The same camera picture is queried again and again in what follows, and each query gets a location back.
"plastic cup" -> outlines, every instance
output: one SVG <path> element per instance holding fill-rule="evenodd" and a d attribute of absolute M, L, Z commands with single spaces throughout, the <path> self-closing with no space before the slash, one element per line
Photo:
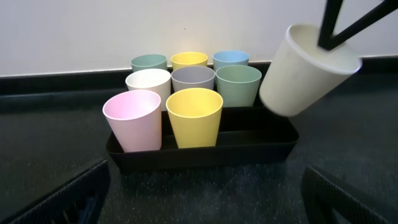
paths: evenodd
<path fill-rule="evenodd" d="M 178 148 L 215 146 L 223 98 L 205 88 L 188 88 L 166 102 Z"/>
<path fill-rule="evenodd" d="M 348 45 L 318 47 L 319 28 L 290 26 L 260 87 L 260 99 L 272 112 L 294 116 L 356 73 L 359 55 Z"/>
<path fill-rule="evenodd" d="M 184 52 L 173 55 L 171 61 L 173 70 L 192 65 L 207 66 L 207 55 L 200 52 Z"/>
<path fill-rule="evenodd" d="M 172 72 L 174 91 L 186 88 L 214 88 L 216 73 L 213 69 L 204 66 L 189 66 Z"/>
<path fill-rule="evenodd" d="M 216 71 L 217 91 L 224 107 L 253 106 L 261 81 L 261 72 L 246 65 L 227 65 Z"/>
<path fill-rule="evenodd" d="M 150 90 L 159 94 L 162 99 L 162 111 L 166 111 L 166 100 L 171 94 L 170 72 L 151 68 L 134 72 L 126 78 L 129 90 Z"/>
<path fill-rule="evenodd" d="M 225 50 L 213 55 L 214 71 L 227 65 L 248 65 L 249 54 L 240 50 Z"/>
<path fill-rule="evenodd" d="M 159 150 L 162 145 L 160 96 L 134 90 L 109 99 L 103 113 L 124 152 Z"/>
<path fill-rule="evenodd" d="M 159 54 L 139 56 L 131 60 L 131 68 L 133 72 L 150 68 L 167 70 L 167 58 Z"/>

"tray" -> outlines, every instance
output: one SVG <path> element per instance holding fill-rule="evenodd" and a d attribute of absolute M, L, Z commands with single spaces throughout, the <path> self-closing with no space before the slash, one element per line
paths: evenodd
<path fill-rule="evenodd" d="M 265 107 L 223 108 L 216 146 L 178 149 L 162 112 L 162 147 L 125 153 L 111 133 L 106 148 L 122 173 L 138 170 L 265 164 L 286 159 L 299 134 L 287 118 Z"/>

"white cup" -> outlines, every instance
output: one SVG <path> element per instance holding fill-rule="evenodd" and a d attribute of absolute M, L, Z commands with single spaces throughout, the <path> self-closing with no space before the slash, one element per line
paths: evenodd
<path fill-rule="evenodd" d="M 319 28 L 290 26 L 260 87 L 272 112 L 294 116 L 356 73 L 362 60 L 346 44 L 327 51 L 318 46 Z"/>
<path fill-rule="evenodd" d="M 126 85 L 129 90 L 154 91 L 162 100 L 162 111 L 167 111 L 166 101 L 171 94 L 170 72 L 158 68 L 139 70 L 126 78 Z"/>

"speckled black surface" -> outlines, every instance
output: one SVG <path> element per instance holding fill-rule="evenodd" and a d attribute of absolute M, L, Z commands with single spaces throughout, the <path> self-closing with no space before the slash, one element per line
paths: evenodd
<path fill-rule="evenodd" d="M 358 75 L 291 119 L 278 164 L 120 175 L 102 104 L 123 89 L 0 98 L 0 219 L 41 184 L 96 157 L 111 187 L 98 223 L 308 223 L 300 195 L 316 164 L 398 207 L 398 75 Z"/>

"wall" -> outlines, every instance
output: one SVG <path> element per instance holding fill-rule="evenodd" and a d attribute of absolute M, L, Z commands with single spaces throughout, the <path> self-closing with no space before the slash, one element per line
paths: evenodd
<path fill-rule="evenodd" d="M 336 31 L 380 0 L 346 0 Z M 129 68 L 138 55 L 247 51 L 271 60 L 286 28 L 320 24 L 321 0 L 1 0 L 0 75 Z M 398 11 L 353 37 L 363 56 L 398 54 Z"/>

